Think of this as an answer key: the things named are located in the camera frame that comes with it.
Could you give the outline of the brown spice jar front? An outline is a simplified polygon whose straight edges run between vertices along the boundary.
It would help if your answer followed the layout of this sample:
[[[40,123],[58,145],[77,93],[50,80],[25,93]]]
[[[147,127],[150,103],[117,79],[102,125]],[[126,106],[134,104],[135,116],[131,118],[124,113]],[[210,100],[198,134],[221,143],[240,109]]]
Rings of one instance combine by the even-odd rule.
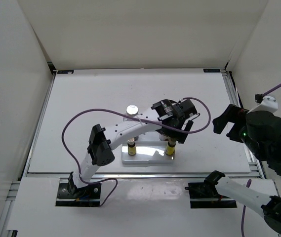
[[[160,135],[159,135],[159,139],[160,139],[160,141],[168,141],[168,140],[169,140],[169,137],[168,137],[168,136],[165,136],[164,134],[160,134]]]

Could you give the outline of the yellow bottle dark cap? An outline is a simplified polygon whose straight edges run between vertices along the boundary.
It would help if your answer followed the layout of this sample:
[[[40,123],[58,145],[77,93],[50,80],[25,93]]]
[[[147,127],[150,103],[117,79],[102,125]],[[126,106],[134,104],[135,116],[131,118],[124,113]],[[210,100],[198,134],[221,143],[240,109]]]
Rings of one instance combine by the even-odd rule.
[[[175,152],[175,146],[176,146],[176,140],[172,140],[170,139],[168,141],[168,144],[165,148],[165,154],[168,155],[168,156],[171,156],[174,154]]]

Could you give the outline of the blue label shaker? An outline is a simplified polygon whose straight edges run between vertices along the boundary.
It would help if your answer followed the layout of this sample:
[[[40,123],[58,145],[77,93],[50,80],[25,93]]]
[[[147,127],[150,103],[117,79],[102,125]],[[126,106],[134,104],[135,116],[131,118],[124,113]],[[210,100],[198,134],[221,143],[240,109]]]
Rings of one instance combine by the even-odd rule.
[[[137,116],[139,114],[139,109],[136,105],[129,105],[126,108],[126,114],[130,117]]]

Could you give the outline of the yellow bottle beige cap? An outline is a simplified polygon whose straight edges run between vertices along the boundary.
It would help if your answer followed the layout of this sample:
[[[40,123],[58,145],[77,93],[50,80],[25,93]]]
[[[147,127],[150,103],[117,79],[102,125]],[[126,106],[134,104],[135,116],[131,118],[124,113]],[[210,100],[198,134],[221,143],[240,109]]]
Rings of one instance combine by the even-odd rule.
[[[130,156],[136,155],[136,143],[134,138],[127,141],[127,153]]]

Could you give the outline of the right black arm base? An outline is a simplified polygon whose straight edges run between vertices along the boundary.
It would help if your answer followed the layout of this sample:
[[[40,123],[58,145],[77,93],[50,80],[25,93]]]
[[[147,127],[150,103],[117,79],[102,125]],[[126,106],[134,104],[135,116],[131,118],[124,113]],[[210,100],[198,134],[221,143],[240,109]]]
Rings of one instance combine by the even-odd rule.
[[[203,182],[191,182],[184,188],[189,192],[191,209],[237,208],[236,201],[220,195],[215,186],[225,174],[219,171],[210,173]]]

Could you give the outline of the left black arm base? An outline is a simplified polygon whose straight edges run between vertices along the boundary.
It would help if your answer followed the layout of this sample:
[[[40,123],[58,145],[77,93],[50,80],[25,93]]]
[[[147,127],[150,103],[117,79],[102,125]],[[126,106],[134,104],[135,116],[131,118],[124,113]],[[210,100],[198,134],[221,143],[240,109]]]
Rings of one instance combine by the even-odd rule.
[[[80,189],[71,189],[69,182],[58,185],[55,206],[58,207],[99,207],[102,183],[97,182]]]

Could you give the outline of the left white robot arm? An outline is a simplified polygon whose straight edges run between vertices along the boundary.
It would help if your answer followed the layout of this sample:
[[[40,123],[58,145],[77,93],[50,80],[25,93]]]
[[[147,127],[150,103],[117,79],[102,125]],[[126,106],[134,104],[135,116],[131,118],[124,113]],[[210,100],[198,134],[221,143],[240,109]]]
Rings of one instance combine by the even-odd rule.
[[[178,102],[164,99],[134,117],[115,112],[115,115],[125,120],[108,127],[100,124],[92,127],[86,156],[78,164],[77,171],[72,172],[68,178],[68,192],[76,198],[82,197],[86,187],[93,183],[91,178],[96,171],[115,160],[113,151],[141,134],[155,131],[183,144],[193,126],[189,119],[197,113],[190,99]]]

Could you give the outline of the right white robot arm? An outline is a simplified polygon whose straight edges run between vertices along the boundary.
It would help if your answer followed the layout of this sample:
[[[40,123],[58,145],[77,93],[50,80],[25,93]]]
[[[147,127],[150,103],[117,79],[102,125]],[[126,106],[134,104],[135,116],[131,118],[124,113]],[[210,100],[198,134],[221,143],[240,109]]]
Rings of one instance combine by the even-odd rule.
[[[265,161],[281,178],[281,118],[267,110],[249,111],[230,104],[213,120],[214,133],[220,134],[229,122],[233,127],[226,136],[245,144],[258,160]],[[222,195],[234,199],[255,211],[281,235],[281,197],[247,188],[217,170],[205,178],[204,192],[212,198]]]

